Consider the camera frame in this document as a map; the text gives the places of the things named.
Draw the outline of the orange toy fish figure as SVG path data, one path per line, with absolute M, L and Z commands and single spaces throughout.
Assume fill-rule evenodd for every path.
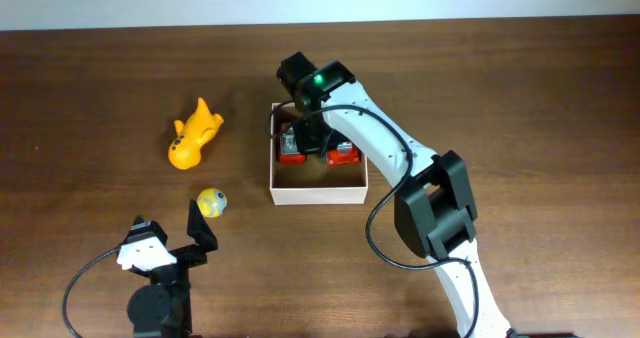
M 202 160 L 202 148 L 217 135 L 223 123 L 223 117 L 213 114 L 199 97 L 194 113 L 185 122 L 174 121 L 177 137 L 168 148 L 170 163 L 180 170 L 197 166 Z

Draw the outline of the red toy car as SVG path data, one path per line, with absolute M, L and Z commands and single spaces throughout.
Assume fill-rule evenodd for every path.
M 306 160 L 306 156 L 298 149 L 294 130 L 288 123 L 282 124 L 279 135 L 278 162 L 283 165 L 300 165 L 304 164 Z

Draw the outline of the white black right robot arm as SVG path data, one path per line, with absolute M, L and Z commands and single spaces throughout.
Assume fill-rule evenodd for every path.
M 300 115 L 273 137 L 293 134 L 296 150 L 304 156 L 328 157 L 350 143 L 389 183 L 390 191 L 365 224 L 372 251 L 391 266 L 414 268 L 389 258 L 373 240 L 373 223 L 391 204 L 398 235 L 423 261 L 418 270 L 437 275 L 454 311 L 458 334 L 514 336 L 480 264 L 474 226 L 477 208 L 463 159 L 453 151 L 438 154 L 408 135 L 338 61 L 317 67 L 297 52 L 281 62 L 276 77 Z

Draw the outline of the white open cardboard box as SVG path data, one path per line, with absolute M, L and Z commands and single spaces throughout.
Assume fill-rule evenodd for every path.
M 324 158 L 303 163 L 279 162 L 279 142 L 269 141 L 269 192 L 275 205 L 363 204 L 369 188 L 368 163 L 360 154 L 357 164 L 330 167 Z

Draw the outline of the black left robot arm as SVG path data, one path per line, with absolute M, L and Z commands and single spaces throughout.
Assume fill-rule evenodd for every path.
M 137 289 L 127 305 L 134 338 L 189 337 L 192 332 L 189 270 L 207 263 L 218 241 L 199 206 L 189 203 L 187 235 L 194 242 L 169 250 L 167 234 L 156 221 L 135 218 L 122 242 L 117 264 L 149 283 Z

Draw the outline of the red toy fire truck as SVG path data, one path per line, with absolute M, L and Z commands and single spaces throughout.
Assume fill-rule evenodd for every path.
M 329 167 L 361 163 L 360 150 L 352 142 L 338 144 L 335 149 L 328 151 L 326 158 Z

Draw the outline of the yellow grey toy ball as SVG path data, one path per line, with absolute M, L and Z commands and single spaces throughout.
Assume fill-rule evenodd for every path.
M 227 196 L 219 189 L 207 188 L 197 197 L 196 203 L 205 218 L 221 216 L 227 208 Z

